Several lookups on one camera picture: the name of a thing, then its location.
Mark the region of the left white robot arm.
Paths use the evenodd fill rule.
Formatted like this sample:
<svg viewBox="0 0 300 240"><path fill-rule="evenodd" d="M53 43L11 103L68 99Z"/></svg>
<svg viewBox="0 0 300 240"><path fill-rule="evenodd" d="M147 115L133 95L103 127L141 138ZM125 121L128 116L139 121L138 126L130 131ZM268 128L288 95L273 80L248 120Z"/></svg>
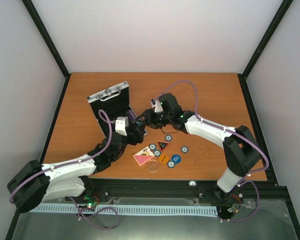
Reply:
<svg viewBox="0 0 300 240"><path fill-rule="evenodd" d="M70 196L89 201L94 188L88 176L109 168L128 145L141 144L145 134L144 127L128 130L126 135L112 131L93 150L75 159L49 164L31 160L8 182L9 202L18 212L27 213L56 198Z"/></svg>

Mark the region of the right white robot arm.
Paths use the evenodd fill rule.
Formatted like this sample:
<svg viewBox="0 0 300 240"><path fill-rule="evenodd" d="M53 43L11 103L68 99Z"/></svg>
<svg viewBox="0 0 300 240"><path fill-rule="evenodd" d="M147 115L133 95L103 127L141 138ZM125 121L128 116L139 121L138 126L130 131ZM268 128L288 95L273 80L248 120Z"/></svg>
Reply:
<svg viewBox="0 0 300 240"><path fill-rule="evenodd" d="M202 119L194 111L183 110L171 93L151 100L151 105L138 117L144 125L152 129L171 125L177 131L201 137L223 149L226 169L214 188L214 197L220 202L262 158L256 139L244 125L235 128Z"/></svg>

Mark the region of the aluminium poker case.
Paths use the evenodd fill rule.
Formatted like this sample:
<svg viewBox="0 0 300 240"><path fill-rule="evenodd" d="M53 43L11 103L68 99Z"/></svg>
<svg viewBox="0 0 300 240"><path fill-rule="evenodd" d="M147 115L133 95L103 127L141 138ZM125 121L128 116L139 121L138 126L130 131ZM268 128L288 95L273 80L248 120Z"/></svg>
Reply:
<svg viewBox="0 0 300 240"><path fill-rule="evenodd" d="M123 142L128 143L128 136L120 135L115 131L115 121L117 117L127 117L126 112L129 110L133 111L130 105L130 86L128 82L124 81L108 87L88 96L86 99L104 136L108 138L110 131L112 131L112 142L122 139ZM131 123L129 121L129 126L126 129L127 134L129 130L133 130L137 127L142 126L138 126L137 123Z"/></svg>

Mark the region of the purple poker chip stack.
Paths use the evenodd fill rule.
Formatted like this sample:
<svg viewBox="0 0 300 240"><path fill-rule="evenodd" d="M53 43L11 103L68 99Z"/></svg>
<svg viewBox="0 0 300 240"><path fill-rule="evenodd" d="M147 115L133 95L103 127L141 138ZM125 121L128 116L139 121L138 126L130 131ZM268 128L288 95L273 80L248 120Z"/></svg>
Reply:
<svg viewBox="0 0 300 240"><path fill-rule="evenodd" d="M128 110L126 112L126 116L128 117L128 120L131 122L131 123L135 123L136 122L136 115L135 113L132 111L132 110Z"/></svg>

